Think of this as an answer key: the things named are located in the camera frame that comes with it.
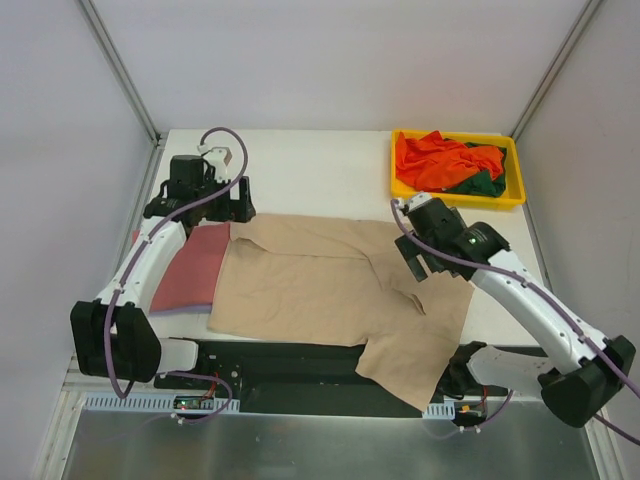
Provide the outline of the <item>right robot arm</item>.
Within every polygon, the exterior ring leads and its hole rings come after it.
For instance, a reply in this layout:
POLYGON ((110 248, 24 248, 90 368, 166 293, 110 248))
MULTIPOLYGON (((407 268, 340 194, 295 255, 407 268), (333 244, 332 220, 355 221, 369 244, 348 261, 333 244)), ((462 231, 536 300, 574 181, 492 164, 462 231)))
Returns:
POLYGON ((450 369, 457 392, 469 395, 493 385, 535 396, 576 428, 597 417, 623 388, 639 392, 629 377, 635 346, 571 311, 489 224, 468 225, 456 209, 427 193, 394 199, 390 206, 402 232, 396 247, 417 281, 431 273, 466 280, 500 304, 544 352, 528 356, 476 342, 468 359, 450 369))

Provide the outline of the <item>beige t shirt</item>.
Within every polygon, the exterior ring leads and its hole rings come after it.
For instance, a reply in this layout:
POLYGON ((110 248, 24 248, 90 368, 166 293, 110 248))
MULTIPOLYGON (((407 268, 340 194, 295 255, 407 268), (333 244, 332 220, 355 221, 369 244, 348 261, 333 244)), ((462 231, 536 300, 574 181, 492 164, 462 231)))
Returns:
POLYGON ((456 352, 472 297, 462 278, 413 277, 381 221, 260 214, 230 228, 211 331, 362 346, 356 371, 425 410, 456 352))

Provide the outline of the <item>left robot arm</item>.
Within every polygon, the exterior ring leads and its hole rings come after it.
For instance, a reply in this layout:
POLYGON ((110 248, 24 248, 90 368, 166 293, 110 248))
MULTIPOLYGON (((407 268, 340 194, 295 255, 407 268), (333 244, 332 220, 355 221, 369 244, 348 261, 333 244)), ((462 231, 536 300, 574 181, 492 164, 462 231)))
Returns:
POLYGON ((210 363, 193 340, 160 338, 148 316, 171 261, 204 220, 250 221, 256 214, 249 178, 230 177, 232 154, 208 147, 176 155, 159 193, 145 206, 139 234, 112 280, 91 301, 78 301, 70 323, 79 370, 92 377, 148 383, 176 371, 188 388, 204 387, 210 363))

